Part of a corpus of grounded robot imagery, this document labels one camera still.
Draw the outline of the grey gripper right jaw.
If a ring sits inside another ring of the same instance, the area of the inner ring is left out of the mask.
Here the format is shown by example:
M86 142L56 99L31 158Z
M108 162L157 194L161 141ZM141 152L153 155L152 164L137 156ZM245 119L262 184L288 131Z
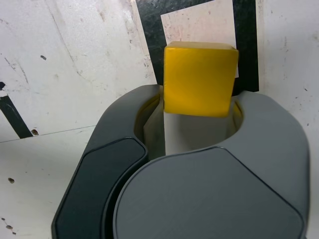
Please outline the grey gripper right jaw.
M240 128L207 148L148 162L116 202L116 239L303 239L310 150L299 122L268 96L242 92Z

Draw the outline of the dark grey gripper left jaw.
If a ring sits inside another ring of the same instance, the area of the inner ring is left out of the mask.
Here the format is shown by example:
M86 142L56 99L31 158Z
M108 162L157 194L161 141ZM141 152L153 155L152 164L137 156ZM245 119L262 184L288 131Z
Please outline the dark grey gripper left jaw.
M102 114L51 226L54 239L112 239L113 213L127 180L148 162L144 125L160 103L160 86L122 95Z

